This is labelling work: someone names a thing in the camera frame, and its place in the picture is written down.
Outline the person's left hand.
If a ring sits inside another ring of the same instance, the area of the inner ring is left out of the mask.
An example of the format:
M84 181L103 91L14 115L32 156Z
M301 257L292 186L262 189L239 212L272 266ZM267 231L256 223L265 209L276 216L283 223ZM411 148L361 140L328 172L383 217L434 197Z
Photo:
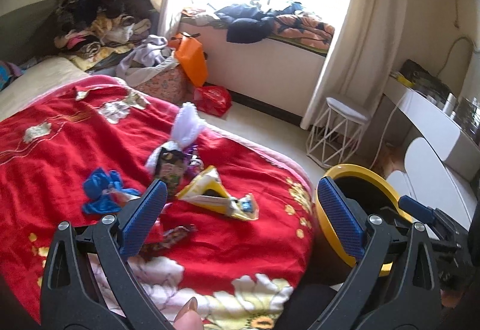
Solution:
M176 330L203 330L202 318L198 313L198 301L195 297L187 301L173 322Z

